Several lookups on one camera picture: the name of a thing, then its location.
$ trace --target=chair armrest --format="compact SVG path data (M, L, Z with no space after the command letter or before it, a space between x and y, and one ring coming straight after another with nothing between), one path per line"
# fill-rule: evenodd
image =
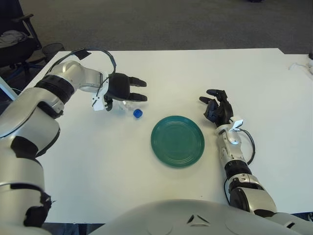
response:
M26 20L28 20L29 18L33 17L33 16L34 16L33 14L28 14L28 15L26 15L26 16L21 16L21 17L12 19L11 21L13 21L13 22L15 22L15 23L18 23L18 22L21 22L21 21L26 21Z

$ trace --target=green plate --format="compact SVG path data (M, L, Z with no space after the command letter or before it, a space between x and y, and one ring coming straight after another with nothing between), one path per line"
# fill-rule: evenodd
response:
M204 138L200 128L192 120L182 116L169 116L153 128L151 146L165 164L187 167L202 156Z

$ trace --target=robot finger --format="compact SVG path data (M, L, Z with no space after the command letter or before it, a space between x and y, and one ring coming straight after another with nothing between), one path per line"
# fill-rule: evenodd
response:
M140 101L147 101L148 98L143 94L130 93L127 100L140 102Z
M205 103L205 104L208 104L212 99L207 98L207 97L200 96L200 97L199 97L199 100L202 101L202 102Z
M209 89L206 91L206 93L213 95L213 96L217 96L218 92L221 92L220 90L215 90L215 89Z
M135 87L146 87L147 83L136 77L129 77L129 85Z

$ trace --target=gray carpet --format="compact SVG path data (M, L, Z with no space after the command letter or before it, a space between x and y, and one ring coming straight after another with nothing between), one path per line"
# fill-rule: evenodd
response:
M312 0L20 0L43 45L68 50L312 50Z

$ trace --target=blue bottle cap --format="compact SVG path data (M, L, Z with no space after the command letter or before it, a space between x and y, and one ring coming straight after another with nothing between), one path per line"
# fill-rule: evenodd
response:
M140 109L136 109L133 113L135 118L140 118L142 116L142 111Z

